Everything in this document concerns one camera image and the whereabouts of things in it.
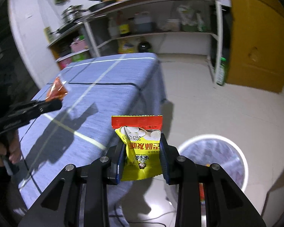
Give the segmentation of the person's left hand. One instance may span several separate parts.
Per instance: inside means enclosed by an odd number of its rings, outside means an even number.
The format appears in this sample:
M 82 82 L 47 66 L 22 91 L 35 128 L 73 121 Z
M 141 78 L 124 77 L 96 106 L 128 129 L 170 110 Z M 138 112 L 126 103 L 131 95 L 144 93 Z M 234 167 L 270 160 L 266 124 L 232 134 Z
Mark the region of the person's left hand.
M 0 143 L 0 167 L 4 166 L 2 156 L 5 156 L 7 153 L 6 146 Z M 12 138 L 9 143 L 9 161 L 13 164 L 16 164 L 21 159 L 21 147 L 20 147 L 20 140 L 19 140 L 19 133 L 18 130 L 12 133 Z

